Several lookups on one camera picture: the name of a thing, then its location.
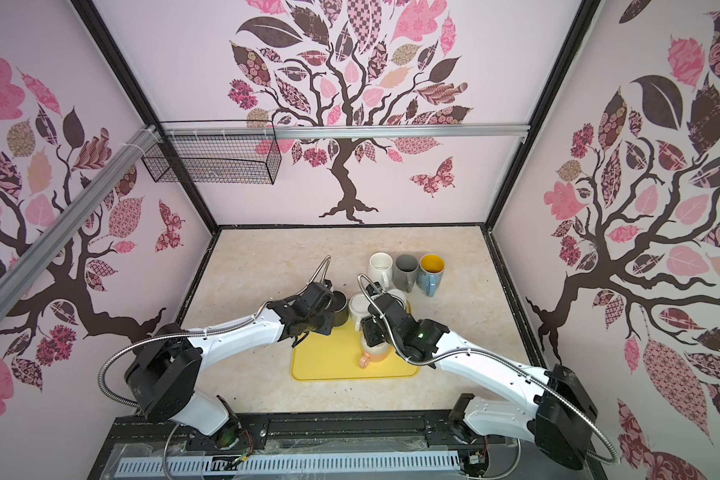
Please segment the white ribbed mug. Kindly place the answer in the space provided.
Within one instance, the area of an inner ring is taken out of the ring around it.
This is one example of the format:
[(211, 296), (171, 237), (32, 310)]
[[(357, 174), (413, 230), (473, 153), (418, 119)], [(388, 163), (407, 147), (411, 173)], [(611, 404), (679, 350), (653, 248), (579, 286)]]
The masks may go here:
[(373, 283), (378, 283), (382, 289), (394, 287), (393, 258), (385, 252), (376, 252), (369, 258), (367, 275)]

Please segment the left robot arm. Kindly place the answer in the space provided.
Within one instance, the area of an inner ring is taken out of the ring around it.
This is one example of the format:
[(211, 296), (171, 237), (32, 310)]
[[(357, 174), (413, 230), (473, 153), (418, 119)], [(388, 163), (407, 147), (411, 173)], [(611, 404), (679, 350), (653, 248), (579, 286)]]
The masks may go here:
[(200, 374), (233, 355), (312, 332), (331, 333), (338, 301), (328, 280), (312, 282), (295, 295), (269, 300), (256, 313), (204, 330), (165, 326), (153, 341), (136, 348), (124, 380), (150, 422), (191, 427), (227, 450), (241, 436), (239, 417), (219, 395), (197, 387)]

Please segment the grey mug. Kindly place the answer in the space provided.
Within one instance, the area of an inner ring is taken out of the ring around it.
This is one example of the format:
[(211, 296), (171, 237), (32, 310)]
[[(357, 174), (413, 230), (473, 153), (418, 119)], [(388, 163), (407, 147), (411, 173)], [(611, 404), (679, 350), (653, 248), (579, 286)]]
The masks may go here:
[(399, 290), (412, 292), (418, 278), (419, 262), (410, 254), (396, 257), (393, 265), (393, 283)]

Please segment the orange speckled mug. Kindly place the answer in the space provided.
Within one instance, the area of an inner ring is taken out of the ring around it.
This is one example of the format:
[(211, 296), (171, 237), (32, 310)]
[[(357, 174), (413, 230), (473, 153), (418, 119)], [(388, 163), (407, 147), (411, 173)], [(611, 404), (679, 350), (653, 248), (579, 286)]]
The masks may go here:
[(358, 361), (359, 367), (367, 368), (372, 363), (384, 361), (390, 354), (391, 346), (386, 342), (381, 342), (371, 346), (365, 336), (360, 337), (362, 355)]

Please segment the black and white mug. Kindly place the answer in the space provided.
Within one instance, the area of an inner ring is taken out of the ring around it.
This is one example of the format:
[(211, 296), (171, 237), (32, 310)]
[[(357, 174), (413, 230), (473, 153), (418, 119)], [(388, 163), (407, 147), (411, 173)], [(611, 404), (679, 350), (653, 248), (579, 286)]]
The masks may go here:
[(392, 297), (399, 300), (404, 308), (407, 307), (407, 294), (404, 291), (399, 290), (399, 289), (390, 289), (390, 290), (388, 290), (388, 293)]

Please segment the blue butterfly mug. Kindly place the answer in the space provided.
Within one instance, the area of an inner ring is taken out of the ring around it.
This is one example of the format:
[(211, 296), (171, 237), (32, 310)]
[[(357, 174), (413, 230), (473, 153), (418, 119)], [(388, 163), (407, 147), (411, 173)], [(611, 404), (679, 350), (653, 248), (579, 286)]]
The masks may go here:
[(420, 258), (416, 284), (424, 295), (427, 297), (435, 295), (445, 267), (445, 261), (436, 254), (426, 254)]

